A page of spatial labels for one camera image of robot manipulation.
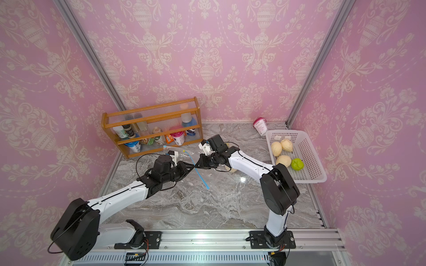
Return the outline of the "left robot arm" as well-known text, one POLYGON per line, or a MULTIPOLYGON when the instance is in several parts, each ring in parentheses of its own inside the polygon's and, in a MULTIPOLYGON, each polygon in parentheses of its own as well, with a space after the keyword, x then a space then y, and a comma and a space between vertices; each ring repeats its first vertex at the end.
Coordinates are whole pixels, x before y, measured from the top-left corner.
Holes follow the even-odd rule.
POLYGON ((75 199, 52 230, 52 244, 70 260, 81 259, 93 248, 111 245, 148 250, 145 229, 135 220, 128 219, 122 225, 110 227, 102 227, 103 222, 122 209, 154 196, 166 183, 177 184, 194 167, 172 155, 159 155, 153 167, 130 185, 88 201, 75 199))

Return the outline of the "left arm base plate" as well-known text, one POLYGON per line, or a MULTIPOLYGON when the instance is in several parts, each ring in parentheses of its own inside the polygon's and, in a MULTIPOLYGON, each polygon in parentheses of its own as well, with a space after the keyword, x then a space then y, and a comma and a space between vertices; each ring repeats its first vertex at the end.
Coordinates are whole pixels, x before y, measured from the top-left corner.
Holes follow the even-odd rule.
POLYGON ((162 240, 161 231, 136 231, 135 235, 125 243, 116 243, 114 249, 159 249, 162 240))

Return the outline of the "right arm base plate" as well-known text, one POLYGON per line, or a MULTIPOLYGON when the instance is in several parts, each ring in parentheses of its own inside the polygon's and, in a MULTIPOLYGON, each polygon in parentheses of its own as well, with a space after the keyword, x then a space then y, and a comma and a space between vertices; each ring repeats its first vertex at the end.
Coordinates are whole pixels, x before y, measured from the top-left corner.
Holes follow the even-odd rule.
POLYGON ((279 236, 273 236, 268 231, 250 231, 245 241, 252 249, 295 249, 296 243, 292 231, 284 231, 279 236))

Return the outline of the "clear zip-top bag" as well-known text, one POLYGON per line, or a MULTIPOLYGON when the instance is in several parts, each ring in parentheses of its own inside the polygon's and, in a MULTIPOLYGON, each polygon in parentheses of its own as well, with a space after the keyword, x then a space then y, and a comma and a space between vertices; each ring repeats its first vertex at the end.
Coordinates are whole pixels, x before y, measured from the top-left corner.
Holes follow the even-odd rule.
POLYGON ((238 147, 230 146, 228 147, 225 144, 225 147, 220 147, 217 150, 213 150, 210 143, 200 144, 201 145, 201 153, 199 154, 199 158, 196 159, 196 153, 184 149, 182 147, 172 147, 172 146, 163 146, 164 153, 172 153, 177 157, 177 160, 180 158, 189 158, 191 161, 191 165, 193 165, 193 170, 195 170, 196 174, 200 177, 202 183, 205 185, 206 189, 209 190, 210 186, 206 182, 203 175, 200 173, 201 170, 214 170, 216 172, 228 173, 235 172, 236 169, 231 167, 230 157, 233 153, 238 154, 238 147))

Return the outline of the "beige pear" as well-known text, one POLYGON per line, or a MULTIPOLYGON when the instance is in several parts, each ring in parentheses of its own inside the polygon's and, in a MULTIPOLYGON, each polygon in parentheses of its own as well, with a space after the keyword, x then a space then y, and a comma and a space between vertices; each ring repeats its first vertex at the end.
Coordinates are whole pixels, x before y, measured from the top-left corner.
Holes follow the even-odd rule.
POLYGON ((281 147, 283 151, 292 153, 294 150, 294 145, 289 139, 283 139, 281 142, 281 147))
POLYGON ((282 145, 280 142, 275 141, 271 144, 271 151, 273 156, 279 157, 282 153, 282 145))
POLYGON ((291 166, 292 163, 292 158, 290 158, 287 155, 280 155, 277 159, 276 159, 276 165, 278 164, 282 164, 285 167, 289 167, 291 166))

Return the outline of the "green pear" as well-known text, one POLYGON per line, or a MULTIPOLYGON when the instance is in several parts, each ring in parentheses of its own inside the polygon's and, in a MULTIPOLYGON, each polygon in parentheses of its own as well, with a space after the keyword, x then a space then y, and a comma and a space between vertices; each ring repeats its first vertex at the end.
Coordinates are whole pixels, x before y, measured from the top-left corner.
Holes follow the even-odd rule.
POLYGON ((294 171, 301 171, 304 167, 305 167, 305 164, 300 158, 294 158, 291 161, 291 168, 294 171))

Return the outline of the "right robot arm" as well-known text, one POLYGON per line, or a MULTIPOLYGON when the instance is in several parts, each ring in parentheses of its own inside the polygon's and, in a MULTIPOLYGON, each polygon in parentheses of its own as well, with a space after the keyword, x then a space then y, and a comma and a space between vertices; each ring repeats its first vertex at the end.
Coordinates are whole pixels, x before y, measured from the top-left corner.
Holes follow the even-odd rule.
POLYGON ((262 189, 265 204, 269 208, 264 227, 266 243, 271 248, 284 248, 285 240, 291 239, 287 231, 287 221, 295 212, 295 204, 300 191, 283 164, 265 164, 246 155, 237 146, 228 146, 220 135, 215 135, 199 144, 202 154, 195 167, 217 169, 227 166, 241 171, 258 182, 262 189))

